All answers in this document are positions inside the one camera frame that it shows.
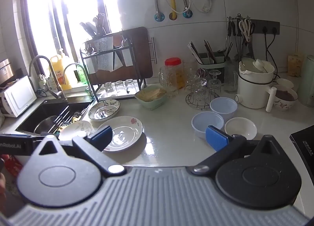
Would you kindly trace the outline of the person left hand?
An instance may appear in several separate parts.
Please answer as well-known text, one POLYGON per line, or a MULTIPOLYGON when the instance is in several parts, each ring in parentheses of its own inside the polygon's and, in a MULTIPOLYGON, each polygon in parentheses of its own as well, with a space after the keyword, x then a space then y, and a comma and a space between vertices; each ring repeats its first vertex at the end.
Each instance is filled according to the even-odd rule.
MULTIPOLYGON (((1 158, 1 166, 0 166, 0 172, 2 171, 4 166, 4 160, 1 158)), ((5 202, 6 200, 6 194, 5 194, 5 190, 6 190, 6 179, 4 174, 1 172, 0 173, 0 195, 1 195, 1 205, 5 202)))

